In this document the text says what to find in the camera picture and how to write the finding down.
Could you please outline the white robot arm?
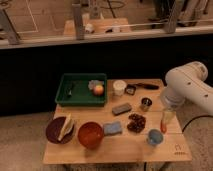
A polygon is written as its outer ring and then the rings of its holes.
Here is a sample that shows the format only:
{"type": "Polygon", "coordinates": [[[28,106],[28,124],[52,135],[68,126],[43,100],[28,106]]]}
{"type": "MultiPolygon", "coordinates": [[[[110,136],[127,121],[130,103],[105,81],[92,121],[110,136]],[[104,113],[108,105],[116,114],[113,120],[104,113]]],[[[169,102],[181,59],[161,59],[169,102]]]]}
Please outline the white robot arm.
{"type": "Polygon", "coordinates": [[[199,61],[170,69],[160,94],[164,108],[177,110],[188,99],[213,115],[213,87],[205,83],[207,77],[208,69],[199,61]]]}

